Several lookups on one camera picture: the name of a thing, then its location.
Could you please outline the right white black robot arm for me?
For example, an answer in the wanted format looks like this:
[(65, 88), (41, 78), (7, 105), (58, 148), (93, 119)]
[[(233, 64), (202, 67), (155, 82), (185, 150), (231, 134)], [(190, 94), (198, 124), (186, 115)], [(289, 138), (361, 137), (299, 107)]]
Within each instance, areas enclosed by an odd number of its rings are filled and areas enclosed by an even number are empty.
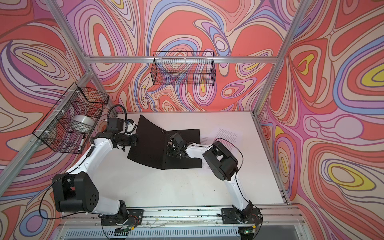
[(234, 154), (218, 138), (210, 145), (200, 145), (194, 142), (186, 142), (180, 134), (176, 133), (169, 138), (167, 154), (171, 157), (205, 160), (213, 174), (227, 187), (232, 199), (232, 221), (246, 223), (250, 217), (254, 205), (247, 200), (243, 188), (238, 179), (241, 165)]

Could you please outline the teal file folder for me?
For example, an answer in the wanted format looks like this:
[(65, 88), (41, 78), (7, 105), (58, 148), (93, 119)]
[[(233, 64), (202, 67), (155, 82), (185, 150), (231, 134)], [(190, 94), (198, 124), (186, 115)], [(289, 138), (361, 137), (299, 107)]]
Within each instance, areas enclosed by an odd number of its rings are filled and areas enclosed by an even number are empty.
[(200, 144), (200, 130), (164, 130), (143, 115), (136, 129), (137, 143), (131, 147), (128, 159), (159, 170), (201, 169), (202, 160), (180, 153), (183, 145)]

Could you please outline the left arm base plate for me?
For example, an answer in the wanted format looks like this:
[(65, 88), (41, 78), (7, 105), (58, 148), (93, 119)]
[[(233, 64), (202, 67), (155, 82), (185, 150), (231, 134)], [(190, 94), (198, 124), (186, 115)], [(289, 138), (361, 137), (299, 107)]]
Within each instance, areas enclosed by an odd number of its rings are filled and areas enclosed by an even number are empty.
[(101, 225), (137, 227), (142, 224), (143, 214), (143, 209), (128, 209), (125, 214), (102, 215)]

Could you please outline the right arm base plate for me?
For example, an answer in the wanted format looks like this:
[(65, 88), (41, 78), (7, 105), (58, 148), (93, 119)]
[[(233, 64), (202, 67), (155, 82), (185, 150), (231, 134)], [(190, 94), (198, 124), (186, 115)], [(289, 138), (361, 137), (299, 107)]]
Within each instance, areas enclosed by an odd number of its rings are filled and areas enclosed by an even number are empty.
[(221, 213), (217, 214), (217, 216), (222, 219), (225, 225), (252, 224), (258, 226), (263, 222), (263, 215), (260, 209), (255, 207), (245, 214), (235, 208), (222, 208)]

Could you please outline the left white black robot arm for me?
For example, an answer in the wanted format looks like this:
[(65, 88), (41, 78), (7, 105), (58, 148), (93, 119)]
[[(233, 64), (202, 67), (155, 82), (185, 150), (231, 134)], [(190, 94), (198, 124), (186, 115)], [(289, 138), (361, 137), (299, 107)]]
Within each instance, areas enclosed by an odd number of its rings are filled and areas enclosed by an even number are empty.
[(124, 151), (134, 147), (136, 134), (101, 132), (91, 138), (91, 146), (79, 161), (53, 178), (52, 188), (56, 210), (60, 213), (87, 212), (107, 218), (114, 225), (124, 225), (129, 211), (123, 200), (115, 200), (100, 194), (93, 178), (100, 164), (113, 149)]

